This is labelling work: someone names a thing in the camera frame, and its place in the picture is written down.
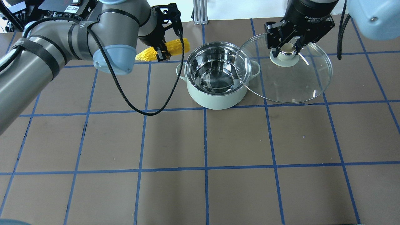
white label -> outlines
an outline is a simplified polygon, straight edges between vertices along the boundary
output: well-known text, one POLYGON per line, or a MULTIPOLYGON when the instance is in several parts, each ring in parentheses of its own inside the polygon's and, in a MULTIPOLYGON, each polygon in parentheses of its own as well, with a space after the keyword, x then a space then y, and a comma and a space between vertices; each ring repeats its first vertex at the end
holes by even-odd
POLYGON ((76 13, 79 10, 79 6, 68 6, 64 12, 76 13))

glass lid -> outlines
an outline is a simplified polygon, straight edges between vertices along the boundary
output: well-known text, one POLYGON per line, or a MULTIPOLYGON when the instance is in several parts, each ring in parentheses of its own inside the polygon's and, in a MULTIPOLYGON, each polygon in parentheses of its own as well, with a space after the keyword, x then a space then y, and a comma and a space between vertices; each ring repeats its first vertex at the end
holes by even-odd
POLYGON ((296 54, 296 40, 292 39, 273 57, 267 36, 252 37, 236 55, 236 73, 244 86, 262 98, 280 103, 305 102, 326 90, 332 78, 332 63, 320 47, 309 43, 296 54), (249 61, 251 66, 243 66, 249 61), (244 76, 259 69, 259 76, 244 76))

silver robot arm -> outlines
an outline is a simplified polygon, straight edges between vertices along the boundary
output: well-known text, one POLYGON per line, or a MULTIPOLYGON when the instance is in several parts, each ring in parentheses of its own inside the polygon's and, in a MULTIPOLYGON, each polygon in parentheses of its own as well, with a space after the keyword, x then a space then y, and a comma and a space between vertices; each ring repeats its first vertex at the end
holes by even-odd
POLYGON ((0 134, 20 115, 34 98, 51 82, 72 59, 93 61, 94 66, 110 72, 104 57, 88 28, 98 38, 115 74, 132 71, 138 38, 153 46, 159 61, 168 60, 165 46, 164 20, 176 24, 175 33, 182 35, 180 12, 176 4, 151 8, 146 0, 101 0, 99 22, 67 20, 43 22, 35 26, 0 59, 0 65, 22 49, 12 62, 0 72, 0 134), (170 8, 161 12, 160 8, 170 8))

white wall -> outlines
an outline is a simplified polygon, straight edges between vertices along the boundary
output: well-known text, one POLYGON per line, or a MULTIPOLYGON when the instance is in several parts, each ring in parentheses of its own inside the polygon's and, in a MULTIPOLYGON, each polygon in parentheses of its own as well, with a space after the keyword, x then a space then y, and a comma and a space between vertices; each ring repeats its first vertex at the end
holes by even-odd
MULTIPOLYGON (((151 6, 176 2, 182 22, 191 21, 193 0, 148 0, 151 6)), ((209 20, 282 17, 287 0, 207 0, 209 20)), ((340 0, 332 14, 341 14, 344 0, 340 0)))

pot handle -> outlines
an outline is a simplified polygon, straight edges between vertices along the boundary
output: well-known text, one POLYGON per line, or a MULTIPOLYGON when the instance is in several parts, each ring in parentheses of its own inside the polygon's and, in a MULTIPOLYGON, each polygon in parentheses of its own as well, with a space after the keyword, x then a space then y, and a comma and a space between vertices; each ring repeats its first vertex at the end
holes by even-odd
POLYGON ((260 75, 261 72, 261 67, 260 64, 258 64, 258 62, 251 60, 250 61, 253 65, 255 65, 258 68, 258 72, 256 74, 251 75, 250 80, 256 78, 258 75, 260 75))
MULTIPOLYGON (((185 65, 186 65, 186 63, 184 62, 183 64, 182 64, 182 70, 183 70, 183 73, 185 73, 185 65)), ((179 74, 179 66, 180 66, 180 64, 178 64, 177 66, 176 66, 176 75, 178 75, 179 76, 179 78, 181 78, 182 80, 184 80, 185 82, 186 82, 186 80, 187 80, 187 78, 185 77, 185 76, 181 76, 180 74, 179 74)))

